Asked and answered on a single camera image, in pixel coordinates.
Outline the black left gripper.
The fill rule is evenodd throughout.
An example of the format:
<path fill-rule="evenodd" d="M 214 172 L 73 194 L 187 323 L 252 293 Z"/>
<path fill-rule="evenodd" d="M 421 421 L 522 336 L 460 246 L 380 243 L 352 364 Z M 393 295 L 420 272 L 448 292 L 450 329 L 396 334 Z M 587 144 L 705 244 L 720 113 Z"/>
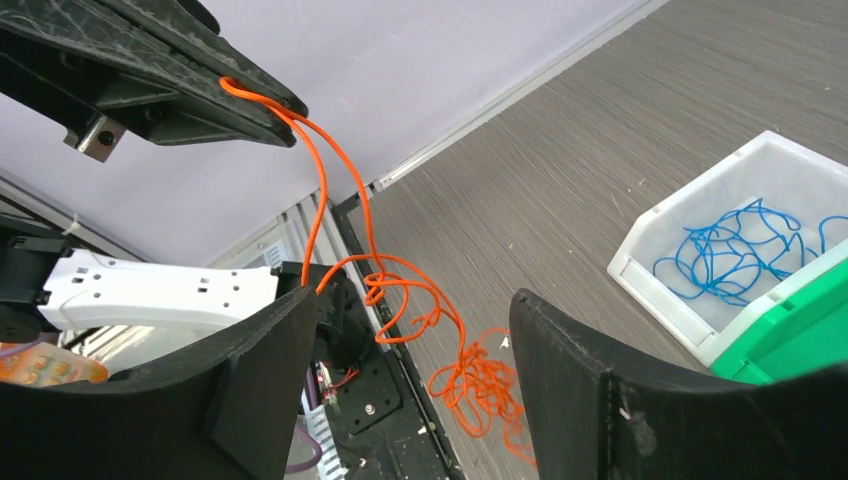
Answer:
<path fill-rule="evenodd" d="M 221 81 L 308 116 L 291 89 L 220 33 L 199 1 L 5 1 L 1 91 L 105 163 L 126 131 L 153 144 L 290 147 L 292 130 Z"/>

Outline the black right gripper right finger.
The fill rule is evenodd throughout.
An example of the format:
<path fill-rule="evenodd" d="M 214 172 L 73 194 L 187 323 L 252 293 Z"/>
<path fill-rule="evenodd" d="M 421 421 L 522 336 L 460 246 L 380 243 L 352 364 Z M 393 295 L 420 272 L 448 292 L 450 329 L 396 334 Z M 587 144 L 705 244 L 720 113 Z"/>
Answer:
<path fill-rule="evenodd" d="M 755 386 L 689 370 L 517 291 L 509 325 L 543 479 L 843 479 L 847 367 Z"/>

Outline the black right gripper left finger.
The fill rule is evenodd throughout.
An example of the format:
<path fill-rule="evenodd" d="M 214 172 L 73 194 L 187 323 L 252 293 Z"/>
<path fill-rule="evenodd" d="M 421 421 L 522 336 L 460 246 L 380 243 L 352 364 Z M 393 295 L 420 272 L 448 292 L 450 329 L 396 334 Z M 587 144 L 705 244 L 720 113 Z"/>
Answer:
<path fill-rule="evenodd" d="M 317 297 L 247 319 L 103 383 L 1 387 L 5 479 L 280 479 Z"/>

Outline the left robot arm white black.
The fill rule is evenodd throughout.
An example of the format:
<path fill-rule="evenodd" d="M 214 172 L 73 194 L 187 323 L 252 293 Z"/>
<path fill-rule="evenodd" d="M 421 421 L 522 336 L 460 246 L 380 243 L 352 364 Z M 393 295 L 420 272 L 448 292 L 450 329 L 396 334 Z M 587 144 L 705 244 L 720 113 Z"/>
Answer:
<path fill-rule="evenodd" d="M 64 126 L 66 143 L 106 160 L 125 133 L 160 146 L 244 140 L 291 147 L 307 106 L 221 36 L 198 1 L 5 1 L 2 92 Z M 6 354 L 44 335 L 116 325 L 217 331 L 302 285 L 313 356 L 346 370 L 374 349 L 342 269 L 284 262 L 218 270 L 120 260 L 26 218 L 1 218 Z"/>

